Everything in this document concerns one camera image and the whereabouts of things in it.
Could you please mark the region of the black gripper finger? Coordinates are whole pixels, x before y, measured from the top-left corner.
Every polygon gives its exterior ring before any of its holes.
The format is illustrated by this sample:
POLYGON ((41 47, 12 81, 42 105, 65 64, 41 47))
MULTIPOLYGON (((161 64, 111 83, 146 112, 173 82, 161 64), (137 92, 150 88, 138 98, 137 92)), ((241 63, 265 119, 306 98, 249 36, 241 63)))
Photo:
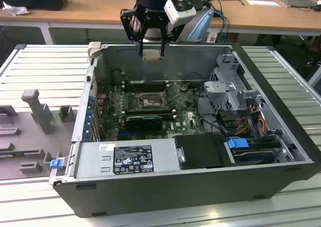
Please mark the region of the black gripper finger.
POLYGON ((165 45, 170 42, 175 42, 179 37, 179 26, 173 27, 170 33, 167 32, 167 25, 169 23, 168 17, 164 14, 159 15, 158 23, 159 29, 162 37, 161 49, 160 49, 160 56, 164 57, 165 55, 165 45))
POLYGON ((139 43, 138 54, 142 56, 143 54, 143 38, 148 30, 151 17, 146 11, 147 8, 134 8, 134 9, 121 9, 120 19, 126 35, 129 40, 139 43), (138 30, 134 30, 131 25, 133 19, 137 19, 140 23, 138 30))

